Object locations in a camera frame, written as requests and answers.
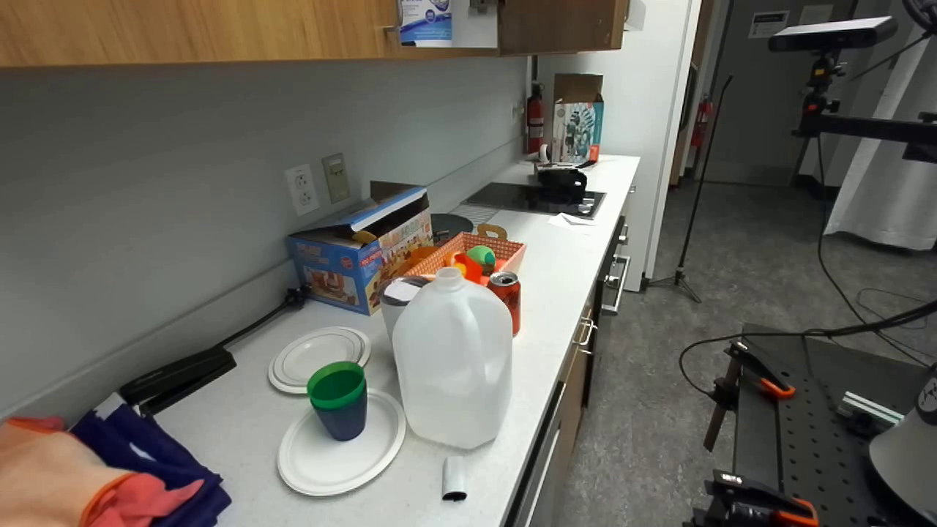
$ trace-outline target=white fabric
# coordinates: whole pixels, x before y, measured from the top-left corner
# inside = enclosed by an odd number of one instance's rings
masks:
[[[937,44],[909,50],[879,101],[879,121],[920,121],[937,112]],[[825,235],[850,233],[913,253],[937,240],[937,165],[904,161],[904,143],[860,140],[846,170]]]

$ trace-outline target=stovetop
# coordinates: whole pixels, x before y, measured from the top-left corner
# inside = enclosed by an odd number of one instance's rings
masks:
[[[587,192],[584,203],[544,200],[540,187],[529,186],[487,186],[469,196],[469,205],[503,209],[503,211],[535,211],[535,215],[572,215],[595,218],[606,193]]]

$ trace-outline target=electrical outlet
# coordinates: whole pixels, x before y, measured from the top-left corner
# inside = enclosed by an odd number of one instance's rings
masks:
[[[496,0],[469,0],[469,14],[488,14]]]
[[[320,196],[316,196],[316,180],[311,165],[288,168],[285,180],[291,187],[295,218],[314,215],[320,209]]]
[[[325,187],[332,203],[349,203],[351,187],[349,187],[349,174],[345,174],[345,156],[333,152],[323,159],[325,170]]]

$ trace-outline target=cardboard box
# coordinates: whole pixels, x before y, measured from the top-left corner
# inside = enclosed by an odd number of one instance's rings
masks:
[[[288,237],[300,281],[314,298],[373,313],[383,288],[433,249],[426,187],[367,203]]]
[[[554,161],[598,161],[603,143],[603,76],[554,76]]]

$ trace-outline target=white plate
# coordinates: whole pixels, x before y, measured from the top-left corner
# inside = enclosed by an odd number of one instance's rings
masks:
[[[387,392],[368,389],[367,429],[351,442],[332,440],[316,411],[307,408],[282,440],[282,480],[300,496],[345,496],[376,480],[398,458],[404,435],[404,411]]]
[[[325,364],[351,360],[367,366],[373,360],[373,344],[367,335],[349,326],[323,328],[294,341],[272,364],[270,385],[288,395],[305,395],[305,385]]]

